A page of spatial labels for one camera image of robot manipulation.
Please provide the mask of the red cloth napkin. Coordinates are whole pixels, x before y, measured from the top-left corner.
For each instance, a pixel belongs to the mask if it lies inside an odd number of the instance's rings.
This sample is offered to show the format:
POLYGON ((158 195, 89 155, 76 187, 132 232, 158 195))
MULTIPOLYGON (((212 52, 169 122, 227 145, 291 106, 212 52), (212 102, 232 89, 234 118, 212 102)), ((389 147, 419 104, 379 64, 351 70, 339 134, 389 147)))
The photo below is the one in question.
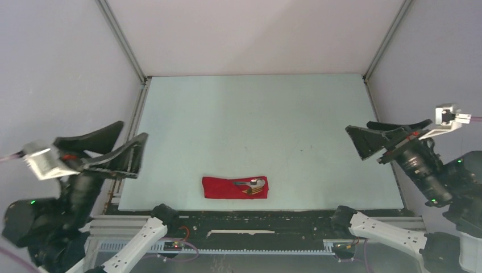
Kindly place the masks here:
POLYGON ((269 184, 266 176, 244 177, 240 179, 225 179, 218 177, 204 176, 202 178, 204 197, 219 200, 256 200, 267 199, 269 184), (252 179, 263 179, 265 184, 260 190, 251 193, 249 185, 235 185, 235 182, 250 182, 252 179))

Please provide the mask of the right corner aluminium profile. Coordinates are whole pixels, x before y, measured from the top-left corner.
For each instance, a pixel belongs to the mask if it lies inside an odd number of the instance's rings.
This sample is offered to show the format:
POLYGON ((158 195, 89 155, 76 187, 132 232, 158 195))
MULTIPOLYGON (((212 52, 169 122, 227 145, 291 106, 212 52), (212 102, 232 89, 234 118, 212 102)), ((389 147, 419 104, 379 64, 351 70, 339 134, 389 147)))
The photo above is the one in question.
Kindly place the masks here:
POLYGON ((389 48, 392 40, 396 36, 396 33, 398 32, 400 26, 403 24, 403 21, 407 17, 407 15, 410 13, 410 9, 414 5, 415 0, 403 0, 394 20, 390 24, 387 33, 385 34, 384 38, 382 39, 382 42, 380 43, 374 57, 372 58, 367 70, 365 73, 362 75, 362 79, 364 82, 365 90, 367 92, 373 113, 375 115, 376 121, 380 120, 380 114, 376 106, 376 102, 374 99, 374 96, 371 91, 370 87, 370 81, 375 73, 377 67, 379 66, 380 62, 382 61, 387 49, 389 48))

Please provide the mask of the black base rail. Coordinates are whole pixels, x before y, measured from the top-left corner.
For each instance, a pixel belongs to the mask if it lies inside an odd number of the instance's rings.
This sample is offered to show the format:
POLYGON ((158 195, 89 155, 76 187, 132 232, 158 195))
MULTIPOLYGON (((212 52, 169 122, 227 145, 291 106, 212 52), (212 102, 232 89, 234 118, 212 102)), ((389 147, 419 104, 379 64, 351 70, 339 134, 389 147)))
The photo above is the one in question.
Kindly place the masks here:
POLYGON ((332 210, 181 211, 167 236, 199 250, 324 251, 329 242, 361 244, 362 239, 332 226, 332 210))

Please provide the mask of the corner aluminium profile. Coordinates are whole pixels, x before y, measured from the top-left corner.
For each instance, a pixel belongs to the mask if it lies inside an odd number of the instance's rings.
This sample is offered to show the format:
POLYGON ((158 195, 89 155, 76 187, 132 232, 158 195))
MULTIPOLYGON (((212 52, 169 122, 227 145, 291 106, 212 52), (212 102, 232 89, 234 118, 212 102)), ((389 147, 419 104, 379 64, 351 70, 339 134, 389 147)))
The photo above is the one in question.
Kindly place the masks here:
POLYGON ((367 70, 365 73, 362 75, 362 79, 364 82, 365 90, 367 92, 373 113, 375 115, 376 121, 380 120, 380 114, 376 106, 376 102, 374 99, 374 96, 371 91, 370 87, 370 81, 375 73, 377 67, 379 66, 380 62, 382 61, 387 49, 389 48, 392 40, 396 36, 396 33, 398 32, 400 26, 403 24, 403 21, 407 17, 407 15, 410 13, 410 9, 414 5, 415 0, 403 0, 394 20, 390 24, 387 33, 385 34, 384 38, 382 39, 382 42, 380 43, 374 57, 372 58, 367 70))
POLYGON ((126 35, 124 34, 122 27, 120 26, 116 15, 109 3, 106 0, 96 1, 102 15, 106 19, 107 25, 110 27, 116 41, 118 42, 122 52, 133 68, 136 77, 140 81, 139 90, 136 91, 136 99, 134 103, 134 108, 130 120, 128 122, 127 132, 124 140, 127 142, 132 139, 138 132, 140 119, 142 116, 143 108, 146 102, 148 89, 152 80, 152 77, 148 77, 140 67, 140 64, 135 57, 134 51, 128 42, 126 35))

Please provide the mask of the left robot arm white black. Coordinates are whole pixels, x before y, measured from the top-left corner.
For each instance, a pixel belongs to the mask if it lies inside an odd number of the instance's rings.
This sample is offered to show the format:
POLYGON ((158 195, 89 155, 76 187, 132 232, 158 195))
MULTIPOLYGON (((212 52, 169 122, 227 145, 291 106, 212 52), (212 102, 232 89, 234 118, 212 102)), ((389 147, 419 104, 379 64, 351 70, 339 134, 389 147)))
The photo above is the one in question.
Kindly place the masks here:
POLYGON ((106 180, 136 179, 148 134, 116 146, 122 121, 79 136, 57 137, 48 146, 31 142, 17 156, 38 180, 55 179, 59 197, 24 199, 8 206, 2 237, 28 250, 33 264, 47 272, 69 272, 86 256, 84 227, 106 180))

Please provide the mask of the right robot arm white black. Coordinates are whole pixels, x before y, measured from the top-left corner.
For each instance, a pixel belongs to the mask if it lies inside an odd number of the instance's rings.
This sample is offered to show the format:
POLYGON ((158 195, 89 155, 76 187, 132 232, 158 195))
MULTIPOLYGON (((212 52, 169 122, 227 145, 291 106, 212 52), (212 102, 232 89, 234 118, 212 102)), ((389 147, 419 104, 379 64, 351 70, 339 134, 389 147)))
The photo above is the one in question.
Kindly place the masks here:
POLYGON ((426 231, 401 228, 341 205, 331 232, 372 239, 416 259, 424 272, 481 271, 481 152, 471 151, 444 163, 434 138, 459 128, 456 122, 433 126, 368 122, 346 127, 358 155, 380 153, 380 164, 396 163, 426 199, 426 231))

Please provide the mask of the gold fork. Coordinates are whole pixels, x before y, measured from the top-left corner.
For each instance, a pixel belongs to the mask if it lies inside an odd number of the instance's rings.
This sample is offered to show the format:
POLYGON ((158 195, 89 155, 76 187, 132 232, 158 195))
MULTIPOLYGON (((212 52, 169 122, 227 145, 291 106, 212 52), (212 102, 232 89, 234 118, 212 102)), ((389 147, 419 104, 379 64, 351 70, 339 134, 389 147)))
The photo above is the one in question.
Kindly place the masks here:
POLYGON ((255 188, 249 188, 249 189, 246 189, 246 190, 243 190, 242 192, 246 195, 256 195, 260 192, 263 191, 263 187, 255 187, 255 188))

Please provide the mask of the silver spoon blue handle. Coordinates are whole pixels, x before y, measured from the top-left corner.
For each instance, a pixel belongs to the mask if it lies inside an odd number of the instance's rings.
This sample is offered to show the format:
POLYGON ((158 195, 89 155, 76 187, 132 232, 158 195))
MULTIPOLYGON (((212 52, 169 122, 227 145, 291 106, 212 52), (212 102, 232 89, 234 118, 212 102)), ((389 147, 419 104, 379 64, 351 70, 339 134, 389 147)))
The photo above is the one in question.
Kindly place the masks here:
POLYGON ((265 186, 266 181, 262 178, 254 178, 251 179, 250 181, 234 181, 232 182, 234 185, 246 185, 249 186, 250 188, 262 188, 265 186))

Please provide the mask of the left corner aluminium profile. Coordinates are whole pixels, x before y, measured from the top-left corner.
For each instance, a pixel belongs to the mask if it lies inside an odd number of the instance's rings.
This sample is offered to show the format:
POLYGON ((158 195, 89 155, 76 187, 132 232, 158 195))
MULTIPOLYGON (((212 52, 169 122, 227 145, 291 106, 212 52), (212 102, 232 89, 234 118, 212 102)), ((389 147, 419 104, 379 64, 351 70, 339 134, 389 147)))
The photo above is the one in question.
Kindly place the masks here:
POLYGON ((106 0, 96 1, 102 15, 106 19, 107 25, 110 27, 116 41, 118 42, 122 52, 133 68, 136 77, 140 81, 139 90, 136 91, 136 99, 134 103, 134 108, 130 120, 128 122, 127 132, 124 140, 127 142, 132 139, 138 132, 140 119, 142 116, 143 108, 146 102, 148 89, 152 80, 152 77, 148 77, 140 67, 140 64, 135 57, 134 51, 128 42, 126 35, 124 34, 122 27, 120 26, 116 15, 109 3, 106 0))

